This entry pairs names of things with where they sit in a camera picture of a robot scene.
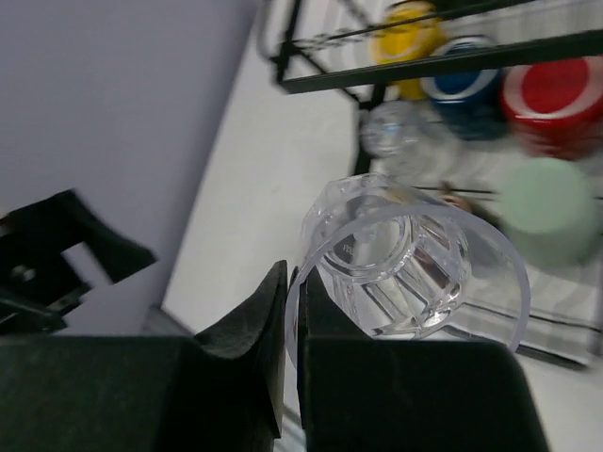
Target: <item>white surface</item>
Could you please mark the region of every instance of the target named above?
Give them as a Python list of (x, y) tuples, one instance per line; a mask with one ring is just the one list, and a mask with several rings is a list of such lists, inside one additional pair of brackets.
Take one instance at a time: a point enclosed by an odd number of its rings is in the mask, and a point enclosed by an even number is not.
[[(305, 212), (349, 170), (349, 102), (335, 92), (286, 96), (272, 76), (251, 42), (164, 301), (195, 331), (249, 296), (275, 261), (293, 267)], [(600, 450), (603, 373), (520, 361), (551, 450)], [(285, 403), (295, 405), (290, 366), (286, 377)]]

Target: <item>yellow cup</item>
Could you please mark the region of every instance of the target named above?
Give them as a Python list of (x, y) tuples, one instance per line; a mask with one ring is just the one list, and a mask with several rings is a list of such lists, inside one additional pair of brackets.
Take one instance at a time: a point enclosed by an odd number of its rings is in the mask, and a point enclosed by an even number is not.
[[(383, 19), (384, 24), (394, 24), (417, 19), (435, 12), (435, 7), (421, 0), (410, 0), (392, 5)], [(433, 17), (376, 31), (370, 40), (372, 58), (378, 64), (411, 61), (428, 57), (446, 41), (440, 26), (441, 19)], [(418, 78), (396, 82), (403, 99), (415, 101), (425, 98)]]

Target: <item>dish rack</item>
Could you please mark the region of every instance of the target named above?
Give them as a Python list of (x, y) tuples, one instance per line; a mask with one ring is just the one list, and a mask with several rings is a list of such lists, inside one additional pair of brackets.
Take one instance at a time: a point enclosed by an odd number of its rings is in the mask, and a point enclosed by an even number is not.
[[(603, 0), (430, 0), (436, 13), (382, 24), (384, 12), (396, 3), (291, 0), (273, 4), (265, 0), (258, 20), (259, 53), (272, 64), (275, 83), (287, 93), (336, 89), (352, 101), (357, 111), (358, 137), (367, 112), (397, 97), (389, 87), (393, 82), (603, 54)], [(484, 35), (497, 45), (409, 62), (376, 65), (372, 60), (368, 51), (372, 37), (388, 28), (434, 17), (442, 19), (441, 25), (449, 38)], [(440, 121), (435, 115), (430, 122), (438, 126)], [(450, 134), (446, 136), (446, 132), (444, 135), (442, 146), (418, 153), (413, 165), (402, 170), (400, 177), (405, 184), (437, 193), (439, 182), (446, 178), (464, 196), (495, 203), (498, 176), (518, 160), (527, 158), (513, 137), (498, 139), (485, 149), (479, 142), (466, 143)], [(352, 162), (351, 174), (378, 170), (382, 163), (373, 161), (360, 139)], [(579, 165), (595, 186), (603, 215), (603, 153), (595, 153)], [(545, 312), (537, 300), (530, 314), (536, 332), (542, 334), (550, 349), (561, 349), (563, 344), (559, 341), (571, 342), (572, 334), (581, 334), (576, 341), (584, 346), (584, 357), (575, 360), (532, 347), (521, 347), (518, 352), (556, 365), (587, 368), (587, 355), (601, 356), (603, 255), (584, 267), (555, 274), (529, 268), (529, 275), (532, 304), (534, 298), (539, 298), (543, 304), (550, 299), (555, 305), (553, 312)], [(578, 325), (568, 315), (573, 309), (568, 306), (587, 298), (595, 307), (590, 321)], [(563, 328), (583, 331), (563, 332), (561, 336), (567, 335), (560, 339), (559, 331)]]

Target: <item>wire rack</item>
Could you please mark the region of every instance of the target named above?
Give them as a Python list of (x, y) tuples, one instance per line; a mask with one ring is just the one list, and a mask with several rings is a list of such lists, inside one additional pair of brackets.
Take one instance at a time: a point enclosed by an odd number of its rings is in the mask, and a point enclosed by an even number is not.
[[(275, 65), (276, 82), (290, 93), (343, 89), (354, 100), (368, 91), (351, 87), (444, 73), (603, 53), (601, 0), (432, 0), (435, 13), (383, 24), (391, 0), (292, 0), (281, 11), (278, 49), (262, 54)], [(265, 1), (263, 21), (271, 14)], [(433, 17), (453, 38), (482, 34), (498, 45), (455, 56), (375, 65), (369, 42), (385, 30)]]

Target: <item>white countertop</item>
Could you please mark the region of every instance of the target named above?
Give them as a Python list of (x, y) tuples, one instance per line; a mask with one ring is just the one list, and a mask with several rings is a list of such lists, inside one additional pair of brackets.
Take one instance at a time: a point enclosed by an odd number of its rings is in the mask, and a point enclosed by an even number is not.
[[(302, 218), (324, 185), (349, 174), (351, 103), (336, 92), (285, 95), (250, 41), (164, 300), (193, 331), (249, 296), (271, 265), (296, 264)], [(603, 371), (519, 358), (551, 450), (603, 447)], [(288, 363), (285, 403), (297, 406)]]

